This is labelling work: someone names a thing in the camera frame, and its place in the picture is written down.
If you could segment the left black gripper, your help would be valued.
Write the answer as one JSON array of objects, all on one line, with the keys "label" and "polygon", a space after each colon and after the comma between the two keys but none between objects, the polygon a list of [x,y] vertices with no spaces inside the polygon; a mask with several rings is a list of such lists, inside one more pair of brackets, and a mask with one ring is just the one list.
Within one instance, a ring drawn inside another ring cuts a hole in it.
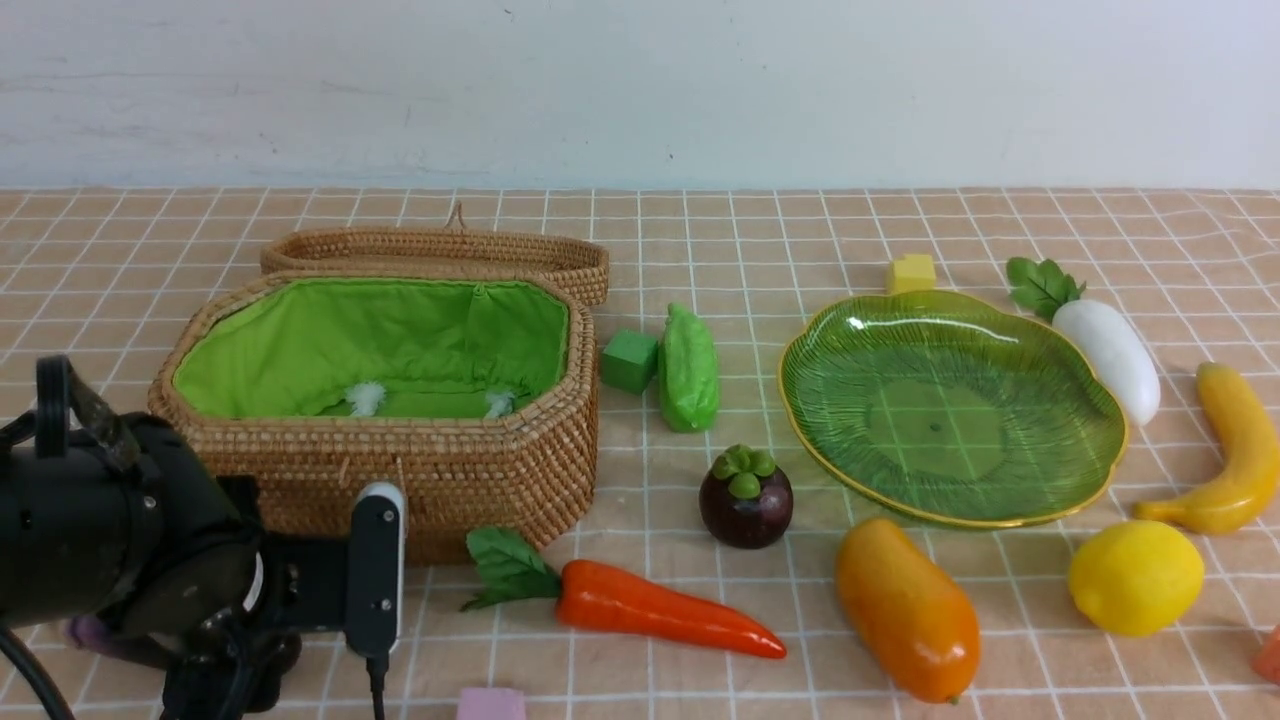
[{"label": "left black gripper", "polygon": [[165,719],[273,708],[302,635],[346,621],[348,542],[268,530],[252,477],[219,477],[211,519],[163,547],[108,610],[111,635],[164,657]]}]

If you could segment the left grey black robot arm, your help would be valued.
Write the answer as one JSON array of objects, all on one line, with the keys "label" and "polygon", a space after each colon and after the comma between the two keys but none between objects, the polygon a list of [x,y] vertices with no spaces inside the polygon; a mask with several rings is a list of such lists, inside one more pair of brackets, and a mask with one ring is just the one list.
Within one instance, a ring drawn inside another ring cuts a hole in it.
[{"label": "left grey black robot arm", "polygon": [[251,475],[212,474],[168,421],[115,413],[64,355],[3,428],[3,653],[51,719],[73,712],[17,630],[69,620],[165,671],[165,719],[270,710],[301,635],[346,623],[343,539],[269,532]]}]

